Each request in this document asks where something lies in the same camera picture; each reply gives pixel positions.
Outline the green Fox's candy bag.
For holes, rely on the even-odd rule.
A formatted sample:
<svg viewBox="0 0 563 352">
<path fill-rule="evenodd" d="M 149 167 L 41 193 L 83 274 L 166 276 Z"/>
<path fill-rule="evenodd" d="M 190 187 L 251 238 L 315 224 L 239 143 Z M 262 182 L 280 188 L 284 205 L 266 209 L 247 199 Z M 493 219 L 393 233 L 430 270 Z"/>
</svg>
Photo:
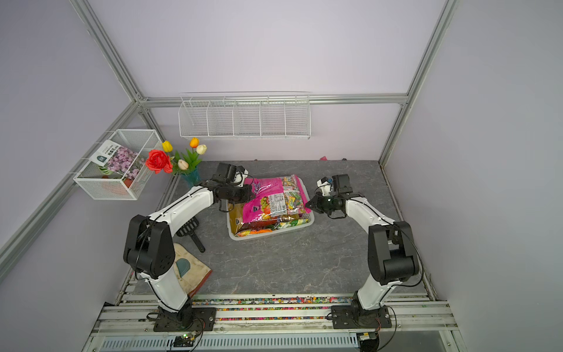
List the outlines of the green Fox's candy bag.
<svg viewBox="0 0 563 352">
<path fill-rule="evenodd" d="M 311 221 L 309 219 L 294 219 L 291 221 L 280 221 L 277 222 L 276 224 L 272 224 L 272 225 L 268 225 L 266 227 L 264 227 L 265 230 L 269 230 L 269 231 L 285 231 L 287 229 L 290 229 L 292 227 L 303 227 L 303 226 L 309 226 L 311 223 Z"/>
</svg>

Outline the pink fruit candy bag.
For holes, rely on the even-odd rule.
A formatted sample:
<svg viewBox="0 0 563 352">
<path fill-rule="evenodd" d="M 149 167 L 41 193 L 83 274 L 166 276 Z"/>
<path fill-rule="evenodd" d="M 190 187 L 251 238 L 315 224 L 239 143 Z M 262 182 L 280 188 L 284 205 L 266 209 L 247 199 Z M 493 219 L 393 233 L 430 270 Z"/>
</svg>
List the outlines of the pink fruit candy bag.
<svg viewBox="0 0 563 352">
<path fill-rule="evenodd" d="M 245 223 L 278 219 L 283 216 L 310 214 L 306 208 L 307 194 L 297 175 L 273 178 L 247 178 L 254 199 L 243 206 Z"/>
</svg>

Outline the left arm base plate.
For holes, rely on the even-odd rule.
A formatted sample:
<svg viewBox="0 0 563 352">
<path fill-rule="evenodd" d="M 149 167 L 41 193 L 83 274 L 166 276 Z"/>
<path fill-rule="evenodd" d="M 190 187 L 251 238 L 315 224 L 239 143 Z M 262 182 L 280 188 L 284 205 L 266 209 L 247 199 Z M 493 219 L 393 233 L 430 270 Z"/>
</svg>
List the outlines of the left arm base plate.
<svg viewBox="0 0 563 352">
<path fill-rule="evenodd" d="M 215 308 L 189 306 L 180 312 L 169 312 L 162 307 L 153 327 L 154 332 L 212 331 L 216 322 Z"/>
</svg>

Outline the large gold red candy bag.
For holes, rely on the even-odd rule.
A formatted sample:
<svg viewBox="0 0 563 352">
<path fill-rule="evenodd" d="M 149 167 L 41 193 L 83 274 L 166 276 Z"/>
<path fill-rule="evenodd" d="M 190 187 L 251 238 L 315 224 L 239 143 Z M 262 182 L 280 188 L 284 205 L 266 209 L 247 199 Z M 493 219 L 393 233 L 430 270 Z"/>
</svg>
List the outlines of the large gold red candy bag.
<svg viewBox="0 0 563 352">
<path fill-rule="evenodd" d="M 272 231 L 265 230 L 264 227 L 280 221 L 291 221 L 294 219 L 309 219 L 311 221 L 310 224 L 314 221 L 312 214 L 281 215 L 274 218 L 266 216 L 265 219 L 244 221 L 243 205 L 234 205 L 228 213 L 230 234 L 235 238 L 257 237 L 262 234 L 273 233 Z"/>
</svg>

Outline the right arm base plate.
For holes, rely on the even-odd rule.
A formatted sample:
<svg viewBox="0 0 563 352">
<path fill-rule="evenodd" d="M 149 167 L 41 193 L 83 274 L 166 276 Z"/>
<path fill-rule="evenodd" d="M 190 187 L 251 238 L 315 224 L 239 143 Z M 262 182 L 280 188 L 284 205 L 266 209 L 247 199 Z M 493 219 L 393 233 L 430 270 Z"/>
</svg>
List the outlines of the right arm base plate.
<svg viewBox="0 0 563 352">
<path fill-rule="evenodd" d="M 387 306 L 366 310 L 352 305 L 332 306 L 326 318 L 334 329 L 388 329 L 392 327 Z"/>
</svg>

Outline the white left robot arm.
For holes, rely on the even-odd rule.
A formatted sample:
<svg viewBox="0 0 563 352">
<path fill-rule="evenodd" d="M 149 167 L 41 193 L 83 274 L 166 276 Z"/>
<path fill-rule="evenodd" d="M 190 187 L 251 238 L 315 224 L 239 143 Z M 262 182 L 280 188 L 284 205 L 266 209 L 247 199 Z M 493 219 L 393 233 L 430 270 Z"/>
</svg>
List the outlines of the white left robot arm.
<svg viewBox="0 0 563 352">
<path fill-rule="evenodd" d="M 179 313 L 191 306 L 174 271 L 174 236 L 187 233 L 189 221 L 212 205 L 244 204 L 253 199 L 248 177 L 244 167 L 221 163 L 212 178 L 196 184 L 172 204 L 130 220 L 123 260 L 147 280 L 163 311 Z"/>
</svg>

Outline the white plastic perforated basket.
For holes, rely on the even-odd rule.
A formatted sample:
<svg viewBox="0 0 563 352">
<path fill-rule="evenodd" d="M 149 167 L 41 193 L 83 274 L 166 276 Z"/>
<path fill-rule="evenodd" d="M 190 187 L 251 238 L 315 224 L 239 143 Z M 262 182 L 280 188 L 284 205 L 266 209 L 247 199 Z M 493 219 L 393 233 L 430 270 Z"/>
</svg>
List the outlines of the white plastic perforated basket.
<svg viewBox="0 0 563 352">
<path fill-rule="evenodd" d="M 315 215 L 306 208 L 309 194 L 297 175 L 247 178 L 254 196 L 234 205 L 227 214 L 228 235 L 234 241 L 291 233 L 313 225 Z"/>
</svg>

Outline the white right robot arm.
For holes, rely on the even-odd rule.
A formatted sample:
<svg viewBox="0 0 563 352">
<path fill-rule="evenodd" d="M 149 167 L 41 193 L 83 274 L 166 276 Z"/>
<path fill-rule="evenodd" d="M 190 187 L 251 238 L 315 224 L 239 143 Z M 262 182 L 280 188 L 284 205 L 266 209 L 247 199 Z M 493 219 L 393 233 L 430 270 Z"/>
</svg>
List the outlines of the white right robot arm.
<svg viewBox="0 0 563 352">
<path fill-rule="evenodd" d="M 367 233 L 369 277 L 353 299 L 360 312 L 382 308 L 396 287 L 405 287 L 410 278 L 419 274 L 419 252 L 410 224 L 377 210 L 364 195 L 353 190 L 348 175 L 318 180 L 306 208 L 334 220 L 350 218 Z"/>
</svg>

